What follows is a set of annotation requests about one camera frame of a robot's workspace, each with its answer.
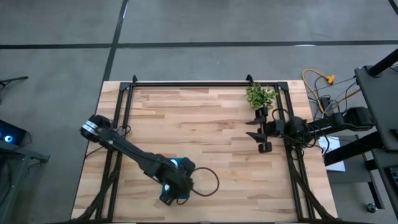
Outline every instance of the green plant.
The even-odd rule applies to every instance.
[[[246,100],[253,109],[258,109],[265,106],[267,109],[272,109],[272,100],[277,96],[274,90],[262,89],[259,83],[254,83],[252,86],[246,88]]]

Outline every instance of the wooden tabletop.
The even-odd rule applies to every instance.
[[[287,82],[295,115],[311,120],[303,82]],[[119,83],[104,82],[97,114],[113,119]],[[114,222],[296,221],[284,143],[269,138],[273,151],[258,153],[257,144],[245,133],[256,132],[258,126],[245,124],[254,119],[254,110],[244,94],[245,87],[134,88],[129,115],[132,130],[126,139],[144,151],[188,157],[197,167],[213,169],[220,178],[220,189],[211,197],[191,193],[185,205],[168,207],[159,200],[162,187],[123,156]],[[97,144],[90,143],[87,153],[96,148]],[[101,149],[86,159],[73,218],[82,214],[98,193],[105,157],[106,150]],[[336,217],[321,152],[315,147],[305,149],[304,161],[312,192]],[[192,178],[194,188],[204,194],[216,187],[214,176],[206,170],[195,172]],[[105,204],[104,215],[108,211]]]

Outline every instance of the wood grain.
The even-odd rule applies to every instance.
[[[288,83],[295,115],[311,119],[303,82]],[[118,88],[119,82],[104,82],[98,114],[113,118]],[[220,178],[220,189],[211,197],[192,193],[185,205],[168,207],[159,201],[161,186],[123,156],[114,221],[296,221],[283,141],[269,138],[273,151],[258,153],[257,144],[245,134],[258,127],[245,124],[254,118],[254,110],[244,94],[244,87],[135,88],[129,115],[132,131],[127,139],[144,151],[189,157],[197,167],[213,169]],[[87,153],[97,147],[90,143]],[[103,149],[86,159],[72,217],[84,212],[98,193],[105,157]],[[336,216],[320,151],[306,149],[304,159],[311,190]],[[205,170],[195,172],[192,178],[199,192],[211,192],[216,186],[215,178]],[[302,192],[300,198],[305,210]]]

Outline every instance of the gray floor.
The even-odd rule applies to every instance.
[[[0,44],[111,43],[121,3],[0,0]],[[130,0],[119,42],[394,40],[397,21],[387,0]],[[110,80],[132,75],[140,80],[242,80],[247,74],[299,80],[303,69],[315,68],[339,82],[397,47],[118,49]],[[1,92],[0,118],[32,133],[29,149],[51,155],[47,165],[26,177],[15,223],[69,219],[87,145],[78,128],[95,112],[108,54],[109,49],[0,50],[0,79],[30,77]],[[313,83],[316,77],[309,73],[307,80]],[[352,82],[320,94],[334,98]],[[365,106],[360,93],[348,104]],[[386,209],[370,214],[363,208],[371,200],[366,184],[333,184],[332,191],[344,220],[397,223],[385,192]]]

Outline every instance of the blue light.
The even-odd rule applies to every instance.
[[[10,143],[12,141],[12,137],[11,136],[6,136],[4,137],[4,140],[8,143]]]

